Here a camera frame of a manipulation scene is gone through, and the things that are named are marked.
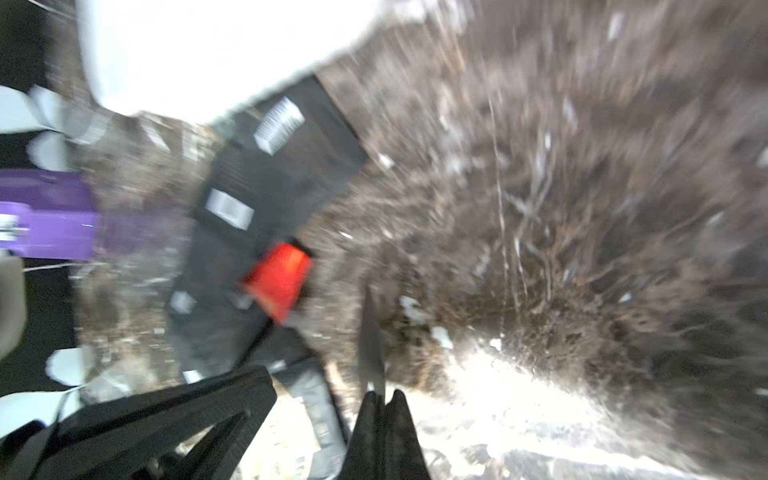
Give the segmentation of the purple metronome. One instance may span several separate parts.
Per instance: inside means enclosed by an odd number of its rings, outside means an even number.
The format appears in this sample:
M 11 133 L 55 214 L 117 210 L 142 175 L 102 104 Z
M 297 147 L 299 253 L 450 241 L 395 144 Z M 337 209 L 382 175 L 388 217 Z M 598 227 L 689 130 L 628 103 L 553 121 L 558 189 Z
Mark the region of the purple metronome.
M 1 249 L 22 258 L 89 261 L 162 246 L 186 227 L 169 207 L 103 210 L 77 173 L 1 171 Z

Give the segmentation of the white storage box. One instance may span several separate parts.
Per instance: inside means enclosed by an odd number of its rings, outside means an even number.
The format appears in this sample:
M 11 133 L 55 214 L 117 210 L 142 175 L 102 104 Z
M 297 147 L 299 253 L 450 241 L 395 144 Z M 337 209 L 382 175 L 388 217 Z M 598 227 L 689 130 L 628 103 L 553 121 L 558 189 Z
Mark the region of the white storage box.
M 94 99 L 124 116 L 209 124 L 333 61 L 381 1 L 78 1 Z

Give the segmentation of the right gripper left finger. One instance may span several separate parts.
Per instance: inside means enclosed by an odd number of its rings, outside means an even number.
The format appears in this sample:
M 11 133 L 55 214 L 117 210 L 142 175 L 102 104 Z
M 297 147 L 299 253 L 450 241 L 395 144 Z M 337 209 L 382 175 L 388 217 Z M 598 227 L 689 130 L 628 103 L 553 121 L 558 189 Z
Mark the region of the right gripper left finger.
M 48 427 L 32 421 L 2 438 L 1 476 L 134 479 L 201 434 L 161 478 L 229 479 L 276 399 L 270 374 L 253 366 L 90 405 Z

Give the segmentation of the small red tea bag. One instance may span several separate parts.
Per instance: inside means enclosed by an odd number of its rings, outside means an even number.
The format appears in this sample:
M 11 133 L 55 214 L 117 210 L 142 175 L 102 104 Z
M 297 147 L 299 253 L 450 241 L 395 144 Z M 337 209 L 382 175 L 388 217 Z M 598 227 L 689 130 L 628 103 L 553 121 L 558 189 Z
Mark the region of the small red tea bag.
M 283 326 L 312 265 L 311 253 L 298 241 L 280 243 L 244 278 L 242 288 L 272 321 Z

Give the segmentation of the black tea bag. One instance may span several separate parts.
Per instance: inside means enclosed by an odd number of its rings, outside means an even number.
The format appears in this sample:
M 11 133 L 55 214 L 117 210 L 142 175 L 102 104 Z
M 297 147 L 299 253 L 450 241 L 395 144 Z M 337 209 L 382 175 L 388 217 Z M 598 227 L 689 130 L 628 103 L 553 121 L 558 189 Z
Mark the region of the black tea bag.
M 321 359 L 288 328 L 274 327 L 263 347 L 268 369 L 302 404 L 311 425 L 310 439 L 318 449 L 312 453 L 308 477 L 336 479 L 347 452 L 350 430 L 331 391 Z
M 292 188 L 262 178 L 245 192 L 206 183 L 194 204 L 191 245 L 166 302 L 168 340 L 185 371 L 214 377 L 241 366 L 268 329 L 242 305 L 242 282 L 284 238 Z
M 261 253 L 343 192 L 367 160 L 326 89 L 306 77 L 235 115 L 194 218 L 229 245 Z

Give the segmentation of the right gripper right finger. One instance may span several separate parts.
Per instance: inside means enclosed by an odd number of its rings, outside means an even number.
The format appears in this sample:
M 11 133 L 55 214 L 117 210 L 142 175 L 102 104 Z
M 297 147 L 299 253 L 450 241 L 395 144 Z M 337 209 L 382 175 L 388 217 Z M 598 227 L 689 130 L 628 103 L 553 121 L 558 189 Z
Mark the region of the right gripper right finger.
M 358 336 L 358 376 L 363 392 L 339 477 L 428 479 L 428 471 L 404 392 L 386 398 L 384 347 L 374 296 L 363 288 Z

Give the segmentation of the black tea bag top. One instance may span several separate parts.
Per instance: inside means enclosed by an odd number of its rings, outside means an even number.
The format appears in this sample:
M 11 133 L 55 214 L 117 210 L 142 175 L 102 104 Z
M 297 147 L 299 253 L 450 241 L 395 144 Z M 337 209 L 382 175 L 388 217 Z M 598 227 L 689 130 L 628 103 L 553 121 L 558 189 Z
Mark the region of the black tea bag top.
M 229 245 L 261 253 L 343 192 L 367 160 L 326 89 L 306 77 L 235 115 L 194 218 Z

